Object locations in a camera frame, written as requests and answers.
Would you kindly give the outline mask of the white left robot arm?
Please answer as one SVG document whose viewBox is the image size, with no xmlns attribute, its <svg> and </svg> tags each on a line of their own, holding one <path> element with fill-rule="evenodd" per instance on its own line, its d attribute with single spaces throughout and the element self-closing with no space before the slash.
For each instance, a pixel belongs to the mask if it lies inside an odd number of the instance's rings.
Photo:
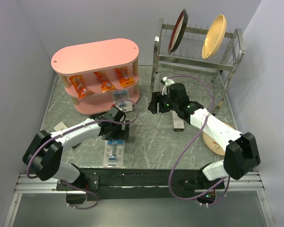
<svg viewBox="0 0 284 227">
<path fill-rule="evenodd" d="M 67 129 L 52 133 L 39 131 L 22 158 L 27 177 L 41 181 L 55 178 L 66 181 L 74 190 L 81 189 L 85 183 L 83 173 L 74 164 L 62 162 L 62 153 L 91 138 L 126 140 L 129 124 L 126 114 L 113 106 L 108 112 L 90 116 Z"/>
</svg>

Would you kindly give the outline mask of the blue boxed razor pack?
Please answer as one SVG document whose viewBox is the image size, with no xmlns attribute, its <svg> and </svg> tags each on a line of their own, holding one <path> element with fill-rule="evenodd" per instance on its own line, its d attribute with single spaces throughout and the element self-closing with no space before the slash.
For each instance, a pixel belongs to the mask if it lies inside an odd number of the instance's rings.
<svg viewBox="0 0 284 227">
<path fill-rule="evenodd" d="M 123 168 L 124 149 L 124 140 L 107 140 L 104 150 L 103 166 L 111 168 Z"/>
<path fill-rule="evenodd" d="M 131 112 L 133 104 L 127 90 L 113 92 L 113 104 L 123 112 Z"/>
</svg>

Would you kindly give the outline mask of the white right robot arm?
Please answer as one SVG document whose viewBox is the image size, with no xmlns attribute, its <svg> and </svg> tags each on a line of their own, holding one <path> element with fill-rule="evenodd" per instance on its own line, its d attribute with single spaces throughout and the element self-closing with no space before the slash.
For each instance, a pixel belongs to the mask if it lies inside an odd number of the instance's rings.
<svg viewBox="0 0 284 227">
<path fill-rule="evenodd" d="M 224 159 L 205 166 L 198 176 L 202 188 L 209 188 L 216 179 L 230 176 L 239 180 L 261 163 L 255 136 L 226 125 L 196 101 L 191 101 L 182 83 L 164 86 L 153 92 L 148 110 L 152 114 L 174 111 L 188 124 L 205 132 L 225 151 Z"/>
</svg>

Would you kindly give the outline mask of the orange razor pack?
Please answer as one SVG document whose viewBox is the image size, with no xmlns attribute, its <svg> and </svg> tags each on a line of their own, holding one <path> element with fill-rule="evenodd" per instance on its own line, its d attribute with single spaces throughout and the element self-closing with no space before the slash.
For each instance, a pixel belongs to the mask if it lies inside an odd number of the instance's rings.
<svg viewBox="0 0 284 227">
<path fill-rule="evenodd" d="M 83 97 L 92 93 L 92 90 L 87 88 L 83 75 L 70 76 L 68 79 L 74 86 L 79 99 L 82 99 Z"/>
<path fill-rule="evenodd" d="M 126 88 L 135 83 L 134 79 L 129 76 L 128 68 L 126 66 L 115 68 L 115 72 L 121 87 Z"/>
<path fill-rule="evenodd" d="M 101 89 L 103 93 L 115 90 L 115 86 L 111 83 L 111 81 L 108 79 L 106 73 L 103 70 L 95 71 L 94 74 L 101 82 Z"/>
</svg>

